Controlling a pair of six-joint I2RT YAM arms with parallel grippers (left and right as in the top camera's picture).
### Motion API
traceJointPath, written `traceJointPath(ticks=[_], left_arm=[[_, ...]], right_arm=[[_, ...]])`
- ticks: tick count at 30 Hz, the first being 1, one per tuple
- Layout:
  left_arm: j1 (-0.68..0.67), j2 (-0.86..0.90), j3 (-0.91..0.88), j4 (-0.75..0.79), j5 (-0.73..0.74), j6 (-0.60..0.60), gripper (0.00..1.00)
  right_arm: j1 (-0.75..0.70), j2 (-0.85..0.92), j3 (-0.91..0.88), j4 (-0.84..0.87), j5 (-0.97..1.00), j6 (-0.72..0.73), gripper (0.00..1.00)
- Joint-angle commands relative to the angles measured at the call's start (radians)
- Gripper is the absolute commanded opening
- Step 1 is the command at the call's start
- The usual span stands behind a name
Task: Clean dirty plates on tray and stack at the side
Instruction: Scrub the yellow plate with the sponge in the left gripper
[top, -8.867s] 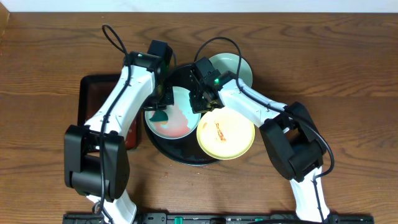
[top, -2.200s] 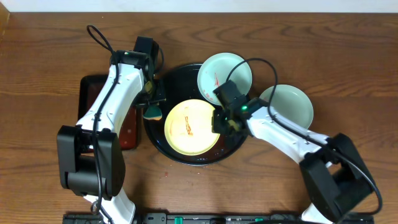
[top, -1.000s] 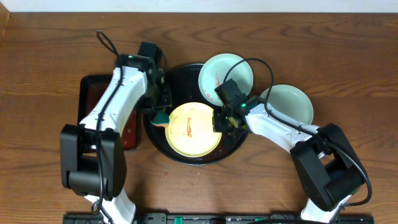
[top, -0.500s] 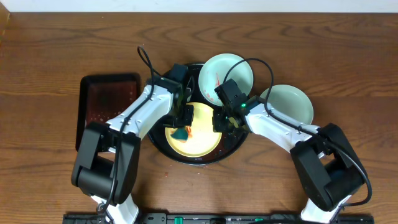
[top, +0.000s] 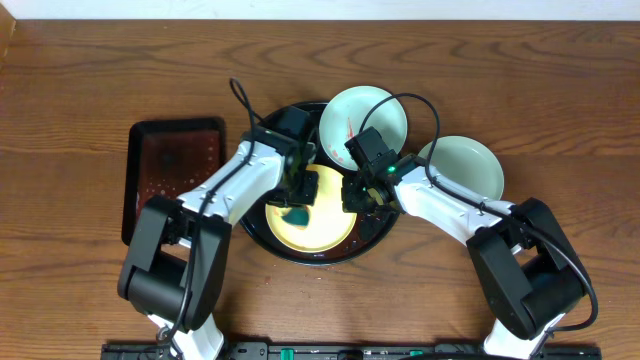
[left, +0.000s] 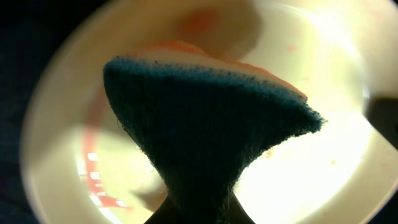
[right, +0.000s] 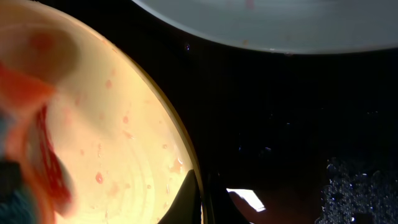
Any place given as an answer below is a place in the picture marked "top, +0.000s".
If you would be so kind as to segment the green scrubbing sponge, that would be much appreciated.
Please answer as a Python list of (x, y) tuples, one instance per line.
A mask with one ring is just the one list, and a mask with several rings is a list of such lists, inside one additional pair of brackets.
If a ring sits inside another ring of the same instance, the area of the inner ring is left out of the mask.
[(299, 228), (306, 228), (310, 221), (310, 215), (305, 207), (292, 207), (281, 215), (282, 220)]

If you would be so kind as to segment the yellow plate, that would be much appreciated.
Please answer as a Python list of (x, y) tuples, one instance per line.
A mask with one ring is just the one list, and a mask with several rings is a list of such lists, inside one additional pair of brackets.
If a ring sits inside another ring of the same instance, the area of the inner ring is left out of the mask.
[(296, 256), (338, 256), (380, 238), (389, 218), (346, 213), (342, 209), (343, 174), (319, 164), (308, 170), (319, 175), (313, 205), (306, 205), (310, 221), (306, 228), (285, 223), (281, 215), (289, 208), (262, 205), (258, 214), (266, 221), (265, 240), (283, 252)]

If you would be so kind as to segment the light blue plate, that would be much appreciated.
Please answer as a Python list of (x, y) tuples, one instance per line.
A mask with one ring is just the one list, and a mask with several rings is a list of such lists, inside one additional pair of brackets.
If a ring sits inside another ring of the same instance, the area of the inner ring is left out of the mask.
[(504, 191), (504, 173), (497, 157), (482, 143), (463, 136), (439, 138), (430, 164), (434, 177), (449, 189), (450, 182), (491, 200), (500, 200)]

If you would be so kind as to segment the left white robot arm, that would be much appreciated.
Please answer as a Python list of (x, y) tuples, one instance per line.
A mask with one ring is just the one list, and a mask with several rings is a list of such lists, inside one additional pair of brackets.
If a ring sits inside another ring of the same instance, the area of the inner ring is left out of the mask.
[(141, 210), (117, 289), (159, 328), (154, 351), (174, 359), (215, 359), (224, 336), (213, 309), (233, 227), (264, 195), (303, 189), (315, 156), (312, 130), (244, 133), (236, 153), (175, 200), (155, 195)]

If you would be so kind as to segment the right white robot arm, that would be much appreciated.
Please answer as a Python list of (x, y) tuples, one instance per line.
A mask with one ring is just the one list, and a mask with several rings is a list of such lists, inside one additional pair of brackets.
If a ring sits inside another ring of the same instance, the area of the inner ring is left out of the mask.
[(581, 299), (596, 299), (559, 222), (536, 198), (492, 200), (426, 159), (394, 154), (362, 163), (343, 179), (341, 197), (347, 212), (411, 215), (466, 247), (496, 318), (483, 345), (490, 355), (534, 358), (548, 338), (573, 329), (560, 321)]

